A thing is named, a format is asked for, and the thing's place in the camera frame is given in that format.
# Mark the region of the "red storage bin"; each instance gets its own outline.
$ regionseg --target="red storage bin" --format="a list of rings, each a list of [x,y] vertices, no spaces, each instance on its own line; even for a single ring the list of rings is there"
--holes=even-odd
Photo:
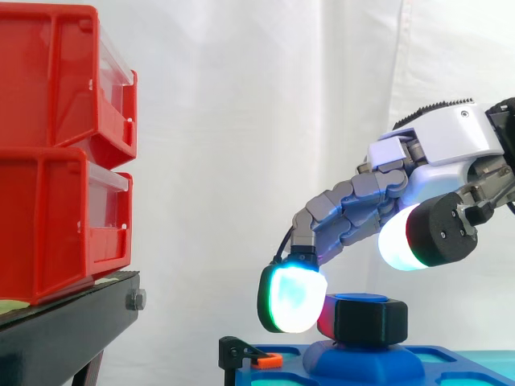
[[[136,157],[136,73],[91,6],[0,2],[0,146],[83,149],[112,169]]]
[[[130,263],[130,175],[79,149],[0,149],[0,181],[0,299],[50,301]]]

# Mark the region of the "black knob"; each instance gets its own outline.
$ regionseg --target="black knob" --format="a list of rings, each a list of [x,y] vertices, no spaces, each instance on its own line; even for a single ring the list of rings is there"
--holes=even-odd
[[[385,347],[408,337],[408,306],[372,294],[326,295],[319,331],[353,347]]]

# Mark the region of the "blue tray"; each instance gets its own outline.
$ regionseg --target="blue tray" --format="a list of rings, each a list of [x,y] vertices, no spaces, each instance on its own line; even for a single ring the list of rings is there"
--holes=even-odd
[[[369,353],[337,350],[331,341],[257,347],[281,353],[282,368],[256,370],[247,361],[237,371],[237,386],[515,386],[514,351],[396,346]]]

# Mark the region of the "black clamp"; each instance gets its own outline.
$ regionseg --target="black clamp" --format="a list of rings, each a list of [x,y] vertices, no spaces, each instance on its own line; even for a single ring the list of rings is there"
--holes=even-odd
[[[236,370],[243,367],[243,359],[256,361],[269,355],[234,336],[219,340],[218,367],[224,370],[224,386],[236,385]]]

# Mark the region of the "black shelf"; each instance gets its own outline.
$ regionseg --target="black shelf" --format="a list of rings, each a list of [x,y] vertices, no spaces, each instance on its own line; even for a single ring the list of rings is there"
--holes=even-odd
[[[138,318],[138,272],[43,306],[0,315],[0,386],[96,383],[101,353]]]

